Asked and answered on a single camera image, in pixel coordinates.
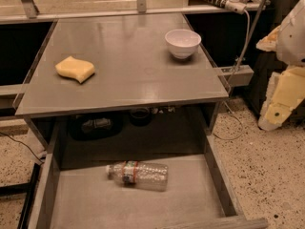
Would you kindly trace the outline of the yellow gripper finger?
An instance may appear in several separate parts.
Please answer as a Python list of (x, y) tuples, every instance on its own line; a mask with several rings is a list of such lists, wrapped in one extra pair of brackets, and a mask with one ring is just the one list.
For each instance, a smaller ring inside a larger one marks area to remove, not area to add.
[(289, 66), (282, 73), (273, 72), (260, 111), (258, 127), (264, 131), (281, 127), (304, 99), (304, 67)]
[(256, 43), (256, 47), (264, 52), (275, 52), (279, 29), (279, 26), (274, 28), (268, 35)]

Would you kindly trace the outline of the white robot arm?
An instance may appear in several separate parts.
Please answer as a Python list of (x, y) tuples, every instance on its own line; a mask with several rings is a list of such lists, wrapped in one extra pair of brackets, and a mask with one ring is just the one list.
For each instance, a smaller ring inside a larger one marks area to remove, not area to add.
[(281, 24), (259, 40), (256, 47), (275, 52), (287, 68), (272, 73), (258, 127), (272, 131), (282, 126), (305, 100), (305, 0), (299, 0)]

